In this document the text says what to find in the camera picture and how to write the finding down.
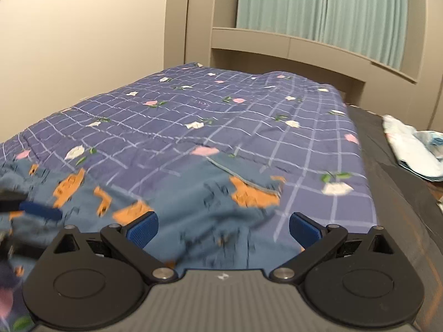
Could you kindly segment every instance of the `headboard niche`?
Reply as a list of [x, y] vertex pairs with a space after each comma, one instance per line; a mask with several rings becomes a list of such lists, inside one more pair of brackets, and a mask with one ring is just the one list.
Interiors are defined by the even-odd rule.
[[395, 70], [304, 38], [236, 28], [238, 0], [167, 0], [165, 68], [188, 62], [248, 73], [288, 71], [334, 85], [345, 102], [417, 129], [443, 130], [443, 0], [408, 0], [403, 61]]

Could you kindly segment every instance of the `bed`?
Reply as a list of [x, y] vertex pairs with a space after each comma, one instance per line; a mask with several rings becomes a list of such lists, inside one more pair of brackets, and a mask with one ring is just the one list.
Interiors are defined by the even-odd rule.
[[[67, 159], [78, 146], [84, 151]], [[84, 168], [100, 186], [149, 200], [162, 181], [203, 157], [193, 153], [202, 146], [284, 178], [280, 204], [250, 231], [288, 254], [301, 250], [289, 234], [293, 212], [350, 232], [385, 225], [426, 281], [418, 325], [438, 330], [441, 213], [421, 180], [397, 167], [380, 117], [346, 107], [333, 86], [287, 72], [251, 75], [186, 64], [52, 114], [1, 144], [0, 162], [20, 156], [53, 171]], [[424, 205], [431, 211], [424, 213]], [[89, 232], [88, 225], [81, 230]], [[269, 272], [281, 263], [270, 260], [248, 267]], [[26, 272], [32, 268], [20, 263]]]

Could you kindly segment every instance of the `purple bedspread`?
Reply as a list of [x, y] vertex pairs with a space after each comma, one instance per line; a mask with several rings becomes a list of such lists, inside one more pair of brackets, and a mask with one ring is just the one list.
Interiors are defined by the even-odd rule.
[[[277, 213], [260, 227], [274, 241], [295, 243], [288, 229], [293, 212], [350, 232], [377, 223], [339, 92], [287, 72], [250, 75], [199, 64], [164, 70], [32, 125], [0, 144], [0, 162], [30, 150], [25, 158], [45, 167], [83, 167], [102, 185], [147, 197], [187, 165], [196, 145], [253, 160], [286, 179]], [[66, 160], [76, 146], [86, 153]], [[352, 190], [337, 195], [339, 183]]]

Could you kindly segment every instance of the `ribbed gray surface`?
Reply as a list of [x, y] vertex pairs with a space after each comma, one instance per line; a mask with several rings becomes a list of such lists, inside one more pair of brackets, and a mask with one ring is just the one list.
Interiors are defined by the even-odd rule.
[[[198, 270], [188, 271], [178, 282], [153, 287], [136, 312], [100, 331], [357, 332], [323, 319], [295, 287], [268, 281], [260, 271]], [[37, 327], [35, 332], [54, 330]]]

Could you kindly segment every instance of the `curtain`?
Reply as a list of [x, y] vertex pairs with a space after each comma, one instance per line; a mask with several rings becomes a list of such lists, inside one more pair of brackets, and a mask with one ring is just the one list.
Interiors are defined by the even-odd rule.
[[237, 27], [345, 48], [400, 69], [408, 0], [239, 0]]

